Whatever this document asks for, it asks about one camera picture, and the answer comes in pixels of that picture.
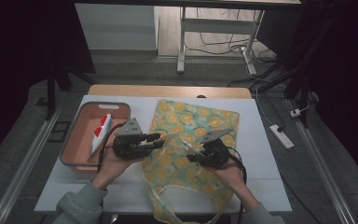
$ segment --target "power strip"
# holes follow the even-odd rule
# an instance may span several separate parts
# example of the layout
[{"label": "power strip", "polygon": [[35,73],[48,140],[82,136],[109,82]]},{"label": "power strip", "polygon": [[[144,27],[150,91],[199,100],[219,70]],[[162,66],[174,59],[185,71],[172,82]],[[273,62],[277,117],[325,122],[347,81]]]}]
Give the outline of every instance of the power strip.
[{"label": "power strip", "polygon": [[278,132],[278,125],[274,124],[269,127],[269,129],[272,131],[272,133],[278,138],[278,140],[282,143],[284,148],[289,149],[294,146],[292,141],[284,134],[284,132]]}]

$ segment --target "gray floor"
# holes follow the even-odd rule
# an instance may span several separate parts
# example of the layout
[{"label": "gray floor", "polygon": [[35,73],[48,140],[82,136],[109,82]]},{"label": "gray floor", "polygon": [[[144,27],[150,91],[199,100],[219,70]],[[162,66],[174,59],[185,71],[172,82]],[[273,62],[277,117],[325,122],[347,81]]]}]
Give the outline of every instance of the gray floor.
[{"label": "gray floor", "polygon": [[[131,85],[184,85],[184,86],[216,86],[224,87],[231,80],[249,78],[246,76],[244,61],[241,59],[220,58],[187,58],[184,75],[176,74],[175,59],[160,59],[154,55],[132,55],[93,52],[93,59],[97,75],[92,77],[101,83],[131,84]],[[258,71],[266,70],[265,65],[258,65]],[[83,80],[72,76],[73,89],[67,94],[66,104],[58,121],[72,121],[81,98],[87,93],[90,85]],[[248,88],[253,81],[236,84],[236,87]],[[268,91],[268,98],[286,124],[286,135],[296,145],[293,150],[285,150],[276,138],[269,132],[269,123],[263,118],[266,133],[270,142],[275,160],[283,178],[296,193],[306,207],[322,223],[341,223],[336,208],[324,187],[324,183],[310,158],[304,142],[298,134],[295,122],[289,115],[289,109],[282,97],[281,87]],[[58,91],[58,99],[63,92]],[[46,97],[46,83],[34,85],[30,89],[29,102],[0,146],[0,199],[7,185],[15,174],[24,155],[34,140],[47,114],[44,106],[36,106],[40,97]],[[272,122],[281,120],[274,107],[259,95],[266,116]],[[316,143],[318,144],[325,161],[333,174],[337,185],[347,201],[356,223],[358,223],[358,167],[351,159],[345,148],[336,137],[321,122],[314,111],[314,104],[309,108],[309,125]],[[51,134],[50,140],[57,140],[58,134]],[[54,162],[57,160],[62,143],[47,142],[31,172],[28,181],[21,191],[19,199],[7,219],[7,223],[51,223],[52,214],[34,212],[38,196],[43,190]],[[295,194],[286,188],[293,212],[280,213],[286,223],[317,223],[306,207],[295,197]]]}]

